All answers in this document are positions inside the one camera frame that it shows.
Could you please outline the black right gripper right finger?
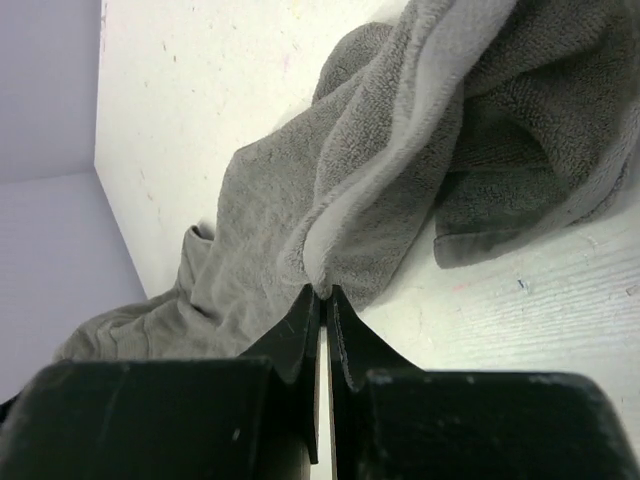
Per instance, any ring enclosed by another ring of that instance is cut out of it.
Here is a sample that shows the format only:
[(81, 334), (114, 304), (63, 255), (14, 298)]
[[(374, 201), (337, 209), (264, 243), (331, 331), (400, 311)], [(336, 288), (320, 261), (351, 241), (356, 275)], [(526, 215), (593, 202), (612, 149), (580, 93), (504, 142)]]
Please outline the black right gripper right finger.
[(427, 371), (335, 288), (327, 303), (338, 479), (635, 479), (627, 435), (591, 379)]

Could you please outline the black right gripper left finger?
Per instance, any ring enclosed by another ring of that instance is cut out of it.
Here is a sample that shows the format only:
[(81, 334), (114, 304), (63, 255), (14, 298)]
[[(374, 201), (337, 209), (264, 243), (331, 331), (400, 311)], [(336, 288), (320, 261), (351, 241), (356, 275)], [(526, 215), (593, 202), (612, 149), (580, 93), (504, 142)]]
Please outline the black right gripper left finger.
[(59, 362), (1, 427), (5, 479), (306, 479), (318, 460), (321, 302), (232, 359)]

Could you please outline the grey towel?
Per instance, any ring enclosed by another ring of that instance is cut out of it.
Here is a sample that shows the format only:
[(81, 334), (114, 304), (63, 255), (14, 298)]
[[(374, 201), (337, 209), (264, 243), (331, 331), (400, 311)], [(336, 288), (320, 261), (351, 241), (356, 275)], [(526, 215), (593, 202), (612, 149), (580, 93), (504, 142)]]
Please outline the grey towel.
[(311, 285), (364, 309), (423, 224), (443, 268), (606, 211), (639, 134), (635, 1), (412, 1), (328, 57), (311, 106), (238, 150), (174, 286), (80, 325), (59, 361), (230, 357)]

